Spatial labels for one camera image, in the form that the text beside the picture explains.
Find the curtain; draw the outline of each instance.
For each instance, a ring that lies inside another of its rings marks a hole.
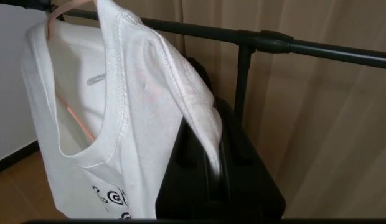
[[[64,4],[64,1],[53,1]],[[386,0],[116,1],[141,17],[386,52]],[[82,9],[95,10],[93,4]],[[66,17],[76,24],[97,22]],[[161,33],[234,103],[238,47]],[[386,70],[296,54],[252,55],[243,127],[288,218],[386,218]]]

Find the white fabric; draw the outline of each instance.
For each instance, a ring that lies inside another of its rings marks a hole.
[[[44,21],[26,35],[22,73],[49,185],[70,218],[156,218],[182,116],[215,175],[220,118],[211,92],[164,37],[113,1],[97,8],[101,29],[56,21],[47,42]],[[104,73],[105,81],[87,85]]]

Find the vertical pole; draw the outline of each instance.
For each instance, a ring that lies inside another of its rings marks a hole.
[[[247,87],[248,70],[250,69],[251,54],[255,52],[252,47],[239,45],[237,60],[237,83],[235,93],[235,116],[237,121],[242,124],[245,90]]]

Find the floor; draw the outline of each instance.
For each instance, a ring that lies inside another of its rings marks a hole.
[[[40,152],[0,173],[0,223],[64,218],[52,200]]]

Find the garment rack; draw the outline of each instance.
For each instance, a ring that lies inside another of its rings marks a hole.
[[[22,6],[26,9],[37,9],[50,12],[55,10],[57,7],[52,5],[50,0],[0,0],[0,3]],[[80,9],[72,9],[64,13],[64,15],[98,20],[96,12],[84,11]],[[248,70],[250,69],[251,63],[251,54],[257,51],[272,54],[296,53],[386,69],[386,52],[296,40],[294,37],[286,34],[268,30],[253,32],[248,30],[232,30],[195,24],[185,24],[181,22],[162,21],[158,19],[141,18],[141,20],[145,25],[155,30],[211,40],[219,40],[238,45],[237,84],[234,112],[236,119],[240,124],[243,118],[245,92],[247,87]]]

